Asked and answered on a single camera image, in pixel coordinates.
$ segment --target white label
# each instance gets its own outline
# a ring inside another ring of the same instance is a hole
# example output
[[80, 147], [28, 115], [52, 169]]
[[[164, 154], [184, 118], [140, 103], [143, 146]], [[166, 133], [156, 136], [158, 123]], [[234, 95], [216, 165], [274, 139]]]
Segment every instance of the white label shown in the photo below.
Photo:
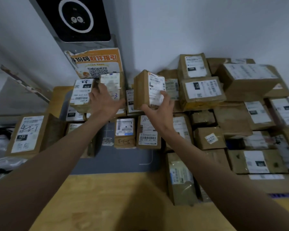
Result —
[[103, 140], [102, 140], [102, 145], [103, 146], [112, 146], [113, 145], [112, 138], [104, 137]]
[[121, 114], [124, 113], [125, 109], [119, 109], [118, 112], [116, 114]]
[[148, 82], [149, 102], [151, 105], [160, 106], [164, 100], [164, 96], [161, 94], [161, 91], [166, 91], [165, 78], [148, 72]]
[[134, 119], [117, 119], [116, 136], [128, 136], [133, 135]]
[[120, 100], [120, 73], [102, 74], [100, 83], [106, 85], [113, 100]]
[[286, 125], [289, 125], [289, 102], [286, 98], [272, 100], [275, 109], [279, 112]]
[[173, 118], [173, 128], [184, 139], [186, 139], [190, 143], [192, 142], [191, 139], [190, 139], [190, 136], [189, 136], [189, 132], [188, 132], [187, 125], [186, 125], [184, 117], [175, 117], [175, 118]]
[[140, 120], [139, 145], [158, 145], [158, 133], [152, 126], [149, 118], [142, 115]]
[[71, 123], [71, 124], [69, 125], [68, 132], [67, 132], [67, 133], [72, 132], [73, 130], [75, 130], [76, 128], [80, 127], [81, 125], [82, 125], [82, 123]]
[[234, 79], [277, 78], [266, 66], [258, 64], [224, 64]]
[[231, 58], [231, 63], [246, 64], [246, 58]]
[[205, 77], [207, 75], [202, 56], [185, 57], [185, 64], [189, 77]]
[[67, 122], [84, 121], [83, 114], [79, 113], [73, 107], [69, 106], [67, 109], [66, 119]]
[[252, 180], [280, 180], [285, 179], [282, 174], [254, 174], [248, 175]]
[[285, 163], [285, 166], [289, 169], [289, 144], [284, 135], [277, 135], [273, 137], [275, 145], [280, 152], [281, 157]]
[[245, 146], [252, 147], [254, 149], [268, 149], [269, 146], [265, 141], [261, 131], [253, 131], [251, 136], [243, 137]]
[[194, 184], [193, 175], [185, 166], [182, 161], [173, 161], [170, 166], [171, 183], [184, 184], [185, 182], [191, 182]]
[[70, 102], [74, 104], [88, 103], [90, 100], [88, 94], [92, 90], [93, 81], [93, 78], [76, 80]]
[[140, 110], [134, 109], [134, 90], [126, 90], [126, 98], [129, 113], [141, 112]]
[[244, 103], [255, 124], [272, 121], [260, 101]]
[[212, 134], [210, 134], [208, 136], [205, 136], [205, 139], [207, 140], [207, 142], [209, 144], [215, 143], [215, 142], [217, 142], [219, 140], [214, 133], [212, 133]]
[[270, 173], [262, 151], [244, 151], [244, 156], [250, 173]]
[[176, 78], [170, 78], [165, 80], [166, 92], [170, 96], [171, 100], [179, 100], [179, 83]]
[[280, 83], [278, 83], [273, 89], [283, 89], [283, 86]]
[[24, 117], [11, 153], [34, 150], [44, 116]]
[[221, 95], [216, 79], [185, 83], [189, 99]]

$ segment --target white ring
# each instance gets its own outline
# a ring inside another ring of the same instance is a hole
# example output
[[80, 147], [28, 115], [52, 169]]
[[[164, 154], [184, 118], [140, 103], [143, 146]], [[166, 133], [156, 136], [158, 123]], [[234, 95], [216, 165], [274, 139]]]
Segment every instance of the white ring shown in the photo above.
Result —
[[[88, 27], [88, 29], [86, 29], [86, 30], [77, 30], [77, 29], [73, 28], [71, 25], [69, 25], [69, 23], [65, 20], [65, 18], [63, 17], [63, 13], [62, 13], [62, 7], [67, 2], [75, 2], [75, 3], [79, 4], [79, 5], [81, 5], [85, 9], [85, 11], [88, 13], [88, 15], [90, 17], [90, 26]], [[89, 31], [91, 31], [92, 28], [93, 28], [93, 17], [92, 17], [92, 14], [89, 11], [88, 7], [86, 7], [85, 4], [82, 3], [79, 0], [61, 0], [61, 2], [59, 3], [59, 14], [60, 14], [60, 17], [61, 17], [62, 21], [65, 23], [65, 25], [68, 26], [73, 31], [76, 31], [78, 33], [87, 33]]]

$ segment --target qr code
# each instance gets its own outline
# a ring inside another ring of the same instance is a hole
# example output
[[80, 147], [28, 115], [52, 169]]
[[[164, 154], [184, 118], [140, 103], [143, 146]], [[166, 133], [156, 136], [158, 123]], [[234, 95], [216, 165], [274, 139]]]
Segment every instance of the qr code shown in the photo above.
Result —
[[90, 73], [90, 77], [99, 78], [101, 74], [108, 73], [107, 67], [87, 67]]

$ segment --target person's right arm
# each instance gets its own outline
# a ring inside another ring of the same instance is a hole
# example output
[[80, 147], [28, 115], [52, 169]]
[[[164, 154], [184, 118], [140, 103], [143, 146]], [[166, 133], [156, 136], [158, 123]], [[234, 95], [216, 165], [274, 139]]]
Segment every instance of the person's right arm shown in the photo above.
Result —
[[187, 142], [173, 128], [173, 105], [169, 95], [157, 110], [142, 105], [154, 128], [172, 147], [216, 207], [239, 231], [288, 231], [289, 212], [259, 191], [249, 181], [209, 159], [200, 149]]

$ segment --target person's left hand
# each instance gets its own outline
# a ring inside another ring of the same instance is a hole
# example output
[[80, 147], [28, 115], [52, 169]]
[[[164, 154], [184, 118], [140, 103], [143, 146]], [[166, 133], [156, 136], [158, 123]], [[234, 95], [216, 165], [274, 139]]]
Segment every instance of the person's left hand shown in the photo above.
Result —
[[91, 116], [98, 115], [102, 120], [108, 121], [112, 119], [118, 110], [124, 105], [125, 99], [114, 101], [107, 91], [107, 87], [103, 83], [99, 83], [99, 89], [93, 88], [89, 93], [91, 100]]

